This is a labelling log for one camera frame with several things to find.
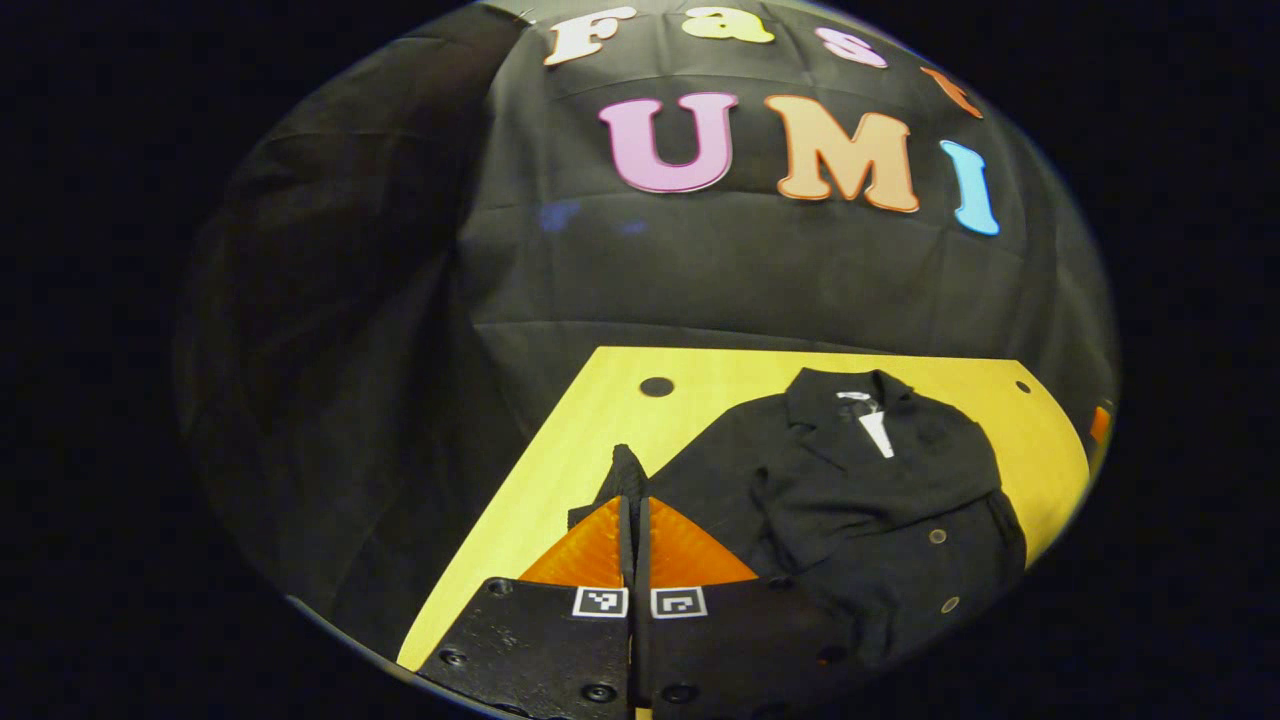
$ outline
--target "yellow table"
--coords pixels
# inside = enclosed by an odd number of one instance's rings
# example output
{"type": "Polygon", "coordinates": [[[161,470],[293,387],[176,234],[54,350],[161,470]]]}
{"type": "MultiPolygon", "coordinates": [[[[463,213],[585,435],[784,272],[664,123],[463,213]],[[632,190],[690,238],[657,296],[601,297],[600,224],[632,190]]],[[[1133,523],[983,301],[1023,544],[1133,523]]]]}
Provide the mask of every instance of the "yellow table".
{"type": "MultiPolygon", "coordinates": [[[[785,392],[801,368],[881,369],[980,424],[1027,536],[1028,566],[1083,500],[1089,469],[1079,437],[1053,397],[1016,360],[600,347],[453,556],[397,662],[416,671],[481,582],[518,578],[558,541],[566,532],[566,511],[595,498],[614,445],[628,445],[652,477],[726,410],[785,392]],[[644,395],[640,383],[652,377],[672,380],[675,391],[664,397],[644,395]]],[[[637,711],[639,717],[648,715],[637,711]]]]}

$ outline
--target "foam letter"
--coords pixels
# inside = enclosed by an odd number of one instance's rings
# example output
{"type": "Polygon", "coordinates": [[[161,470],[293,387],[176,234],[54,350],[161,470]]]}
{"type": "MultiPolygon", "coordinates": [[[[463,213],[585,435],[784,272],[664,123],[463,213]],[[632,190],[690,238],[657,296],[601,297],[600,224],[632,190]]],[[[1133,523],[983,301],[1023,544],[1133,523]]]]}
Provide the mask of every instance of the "foam letter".
{"type": "Polygon", "coordinates": [[[950,140],[943,140],[941,145],[942,151],[951,156],[951,164],[956,168],[956,178],[960,181],[960,209],[956,210],[956,219],[973,232],[1000,233],[1000,223],[991,214],[991,195],[987,192],[987,181],[982,176],[987,161],[982,159],[982,155],[950,140]]]}
{"type": "Polygon", "coordinates": [[[662,109],[660,101],[628,100],[600,110],[600,119],[609,124],[613,164],[631,187],[646,192],[691,192],[714,184],[728,173],[733,159],[728,109],[737,105],[737,96],[695,92],[681,97],[678,105],[692,110],[698,132],[698,156],[687,165],[668,165],[658,158],[653,117],[662,109]]]}
{"type": "Polygon", "coordinates": [[[829,27],[820,27],[813,31],[824,42],[823,47],[831,50],[836,55],[852,60],[855,63],[861,63],[864,65],[870,65],[873,68],[887,68],[888,61],[881,58],[867,41],[854,37],[846,32],[840,32],[831,29],[829,27]]]}
{"type": "Polygon", "coordinates": [[[965,99],[965,92],[960,90],[960,86],[951,82],[950,78],[947,78],[938,70],[931,70],[929,68],[920,68],[920,69],[924,70],[927,74],[932,76],[933,79],[938,81],[938,86],[942,87],[942,92],[946,92],[947,97],[955,101],[956,105],[960,105],[961,108],[965,109],[965,111],[978,118],[979,120],[982,119],[982,111],[969,104],[969,101],[965,99]]]}
{"type": "Polygon", "coordinates": [[[759,17],[735,8],[694,8],[686,10],[694,18],[685,20],[680,29],[694,37],[722,40],[733,37],[748,42],[773,42],[773,33],[764,29],[759,17]]]}
{"type": "Polygon", "coordinates": [[[826,200],[831,186],[818,174],[827,164],[845,200],[858,192],[872,173],[867,201],[877,208],[914,213],[920,201],[911,191],[906,159],[906,123],[879,113],[867,113],[854,137],[817,100],[796,95],[771,95],[764,104],[782,115],[787,131],[788,174],[778,181],[778,192],[796,200],[826,200]]]}
{"type": "Polygon", "coordinates": [[[608,40],[613,37],[613,33],[618,32],[618,20],[634,17],[636,17],[635,8],[622,6],[553,24],[552,31],[556,32],[556,51],[543,60],[543,64],[557,65],[566,60],[576,60],[599,51],[604,46],[594,42],[591,37],[608,40]]]}

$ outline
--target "yellow letter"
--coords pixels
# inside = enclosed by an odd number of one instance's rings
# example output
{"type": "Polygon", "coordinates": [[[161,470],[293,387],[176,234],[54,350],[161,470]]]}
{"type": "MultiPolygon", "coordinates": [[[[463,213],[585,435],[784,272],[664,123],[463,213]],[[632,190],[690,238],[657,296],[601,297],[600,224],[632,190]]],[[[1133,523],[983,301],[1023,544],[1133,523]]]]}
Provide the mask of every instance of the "yellow letter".
{"type": "Polygon", "coordinates": [[[691,20],[685,20],[680,29],[694,37],[723,40],[735,37],[748,42],[773,42],[773,35],[764,29],[760,18],[733,8],[694,8],[685,13],[691,20]]]}

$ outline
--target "black backdrop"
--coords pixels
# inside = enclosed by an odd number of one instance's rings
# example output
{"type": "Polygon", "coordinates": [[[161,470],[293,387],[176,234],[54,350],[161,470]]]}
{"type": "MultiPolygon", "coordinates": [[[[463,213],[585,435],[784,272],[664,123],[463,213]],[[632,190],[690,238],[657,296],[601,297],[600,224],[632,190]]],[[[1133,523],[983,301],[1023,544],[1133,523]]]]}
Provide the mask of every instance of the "black backdrop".
{"type": "MultiPolygon", "coordinates": [[[[168,346],[191,240],[234,163],[333,74],[457,4],[182,5],[3,10],[23,120],[9,133],[22,589],[6,674],[15,697],[38,691],[14,716],[447,716],[248,571],[195,491],[168,346]]],[[[1124,383],[1102,479],[1059,548],[832,717],[1262,714],[1267,525],[1249,511],[1275,475],[1254,450],[1275,428],[1272,224],[1242,168],[1266,164],[1248,73],[1262,15],[1142,5],[850,9],[964,78],[1059,167],[1115,279],[1124,383]]]]}

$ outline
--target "blue letter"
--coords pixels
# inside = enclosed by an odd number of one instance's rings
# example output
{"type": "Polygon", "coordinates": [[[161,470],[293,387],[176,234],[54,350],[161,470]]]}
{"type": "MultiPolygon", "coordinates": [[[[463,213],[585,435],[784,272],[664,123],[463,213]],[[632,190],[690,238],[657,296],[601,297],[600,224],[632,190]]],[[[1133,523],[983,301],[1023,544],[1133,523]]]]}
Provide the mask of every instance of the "blue letter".
{"type": "Polygon", "coordinates": [[[960,209],[956,210],[956,219],[973,232],[1000,233],[1000,223],[991,214],[987,181],[982,177],[982,169],[987,167],[987,161],[982,159],[982,155],[950,140],[942,141],[942,151],[951,156],[951,163],[956,168],[956,178],[960,181],[960,209]]]}

